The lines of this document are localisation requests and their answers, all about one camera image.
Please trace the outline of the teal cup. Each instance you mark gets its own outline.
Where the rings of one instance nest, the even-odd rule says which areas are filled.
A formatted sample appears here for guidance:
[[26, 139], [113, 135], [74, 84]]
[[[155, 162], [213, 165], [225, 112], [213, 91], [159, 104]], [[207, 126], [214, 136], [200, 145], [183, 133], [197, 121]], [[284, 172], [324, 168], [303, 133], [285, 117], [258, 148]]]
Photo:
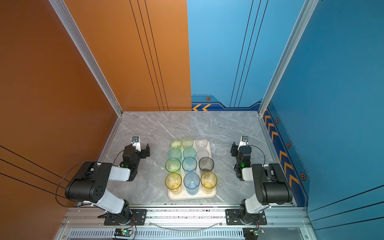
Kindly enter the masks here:
[[169, 159], [182, 159], [182, 151], [178, 148], [170, 149], [168, 152]]
[[188, 147], [183, 150], [183, 158], [194, 158], [197, 157], [197, 151], [193, 147]]

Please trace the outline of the dark smoke grey cup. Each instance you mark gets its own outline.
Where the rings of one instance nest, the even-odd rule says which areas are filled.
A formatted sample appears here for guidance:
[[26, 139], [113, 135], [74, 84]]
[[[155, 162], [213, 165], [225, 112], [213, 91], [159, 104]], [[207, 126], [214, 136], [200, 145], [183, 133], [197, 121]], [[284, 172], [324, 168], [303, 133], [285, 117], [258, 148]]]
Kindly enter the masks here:
[[211, 172], [214, 169], [215, 163], [210, 157], [203, 157], [199, 160], [199, 168], [203, 172]]

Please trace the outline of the tall green clear cup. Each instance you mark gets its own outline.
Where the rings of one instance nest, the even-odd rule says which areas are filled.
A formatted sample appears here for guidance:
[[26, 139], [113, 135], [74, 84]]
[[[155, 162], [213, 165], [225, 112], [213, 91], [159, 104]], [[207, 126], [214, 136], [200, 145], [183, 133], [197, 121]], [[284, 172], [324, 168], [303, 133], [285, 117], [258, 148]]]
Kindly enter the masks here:
[[171, 174], [171, 173], [177, 173], [180, 174], [181, 171], [181, 162], [177, 158], [170, 158], [166, 161], [165, 163], [165, 168], [166, 171]]

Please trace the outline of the small green clear glass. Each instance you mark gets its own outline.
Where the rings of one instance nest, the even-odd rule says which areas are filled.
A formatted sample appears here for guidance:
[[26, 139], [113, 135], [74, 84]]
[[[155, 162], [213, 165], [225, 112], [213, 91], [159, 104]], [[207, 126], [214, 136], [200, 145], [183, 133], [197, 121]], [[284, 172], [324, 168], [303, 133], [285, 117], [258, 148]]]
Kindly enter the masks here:
[[182, 146], [182, 141], [180, 139], [173, 139], [170, 142], [171, 149], [180, 149]]

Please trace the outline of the amber yellow cup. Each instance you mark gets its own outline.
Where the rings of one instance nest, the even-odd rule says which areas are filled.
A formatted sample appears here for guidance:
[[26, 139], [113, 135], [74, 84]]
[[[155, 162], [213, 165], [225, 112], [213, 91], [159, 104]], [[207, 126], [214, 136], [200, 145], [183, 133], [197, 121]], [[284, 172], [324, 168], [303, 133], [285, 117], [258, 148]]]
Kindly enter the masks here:
[[216, 187], [218, 182], [217, 176], [212, 172], [205, 172], [201, 176], [201, 184], [203, 191], [206, 194], [210, 194]]

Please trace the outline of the green dotted textured cup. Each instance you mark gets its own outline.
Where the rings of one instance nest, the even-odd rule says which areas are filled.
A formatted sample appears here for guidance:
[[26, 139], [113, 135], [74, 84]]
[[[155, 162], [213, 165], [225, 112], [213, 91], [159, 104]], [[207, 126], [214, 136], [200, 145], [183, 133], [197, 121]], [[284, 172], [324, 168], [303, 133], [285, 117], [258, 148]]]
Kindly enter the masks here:
[[182, 138], [182, 146], [183, 148], [192, 148], [194, 146], [193, 138], [192, 137]]

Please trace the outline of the tall grey-blue cup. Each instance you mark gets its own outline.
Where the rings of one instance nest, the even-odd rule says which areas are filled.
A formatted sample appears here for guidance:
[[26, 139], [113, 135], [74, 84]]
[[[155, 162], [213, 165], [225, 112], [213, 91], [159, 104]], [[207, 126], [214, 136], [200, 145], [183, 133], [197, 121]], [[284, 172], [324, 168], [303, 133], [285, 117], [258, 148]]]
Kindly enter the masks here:
[[197, 160], [193, 157], [184, 158], [182, 161], [182, 168], [186, 174], [195, 173], [197, 166], [198, 166]]

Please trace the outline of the tall blue clear cup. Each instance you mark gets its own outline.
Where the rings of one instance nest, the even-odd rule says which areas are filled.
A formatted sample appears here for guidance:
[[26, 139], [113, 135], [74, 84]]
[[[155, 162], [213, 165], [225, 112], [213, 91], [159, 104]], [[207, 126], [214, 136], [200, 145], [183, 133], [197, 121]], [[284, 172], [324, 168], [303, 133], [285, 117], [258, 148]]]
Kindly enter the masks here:
[[187, 173], [184, 177], [184, 185], [189, 195], [196, 195], [199, 191], [200, 176], [196, 173]]

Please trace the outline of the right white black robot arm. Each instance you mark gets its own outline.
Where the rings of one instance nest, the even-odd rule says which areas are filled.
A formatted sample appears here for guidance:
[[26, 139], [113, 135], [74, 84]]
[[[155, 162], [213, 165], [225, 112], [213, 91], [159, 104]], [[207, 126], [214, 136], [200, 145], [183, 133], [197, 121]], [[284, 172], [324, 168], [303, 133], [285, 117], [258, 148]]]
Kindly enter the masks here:
[[234, 212], [245, 225], [266, 225], [264, 211], [273, 205], [283, 205], [293, 200], [292, 189], [280, 164], [252, 164], [252, 146], [247, 142], [232, 144], [231, 155], [236, 158], [234, 170], [240, 181], [253, 182], [255, 193], [242, 200]]

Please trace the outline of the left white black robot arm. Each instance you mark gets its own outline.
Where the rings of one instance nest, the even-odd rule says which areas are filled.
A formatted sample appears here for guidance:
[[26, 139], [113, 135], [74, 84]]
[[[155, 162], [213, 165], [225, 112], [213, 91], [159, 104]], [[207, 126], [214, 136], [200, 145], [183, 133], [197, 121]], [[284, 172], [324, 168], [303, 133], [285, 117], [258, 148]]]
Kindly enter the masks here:
[[107, 190], [109, 181], [132, 182], [138, 174], [140, 160], [150, 156], [150, 146], [142, 150], [140, 143], [131, 143], [123, 150], [119, 166], [111, 163], [86, 161], [72, 178], [65, 190], [68, 200], [86, 202], [105, 211], [106, 225], [135, 225], [136, 217], [129, 202]]

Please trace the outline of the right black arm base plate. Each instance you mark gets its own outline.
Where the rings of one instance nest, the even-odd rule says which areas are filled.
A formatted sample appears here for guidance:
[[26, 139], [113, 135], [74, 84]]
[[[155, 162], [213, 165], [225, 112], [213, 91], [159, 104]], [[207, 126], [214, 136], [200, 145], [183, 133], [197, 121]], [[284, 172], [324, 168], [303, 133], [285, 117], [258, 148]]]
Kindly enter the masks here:
[[267, 225], [267, 217], [264, 212], [249, 214], [239, 209], [226, 209], [227, 225]]

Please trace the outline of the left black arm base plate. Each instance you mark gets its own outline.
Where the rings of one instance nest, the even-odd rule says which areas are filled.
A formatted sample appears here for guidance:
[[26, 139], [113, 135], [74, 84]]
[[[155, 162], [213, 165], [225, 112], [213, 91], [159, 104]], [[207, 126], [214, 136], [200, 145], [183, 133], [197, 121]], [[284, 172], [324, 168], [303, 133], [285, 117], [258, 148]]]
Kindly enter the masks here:
[[107, 216], [104, 221], [105, 226], [143, 226], [147, 218], [147, 209], [133, 209], [130, 212], [131, 218], [128, 220], [120, 220], [112, 216]]

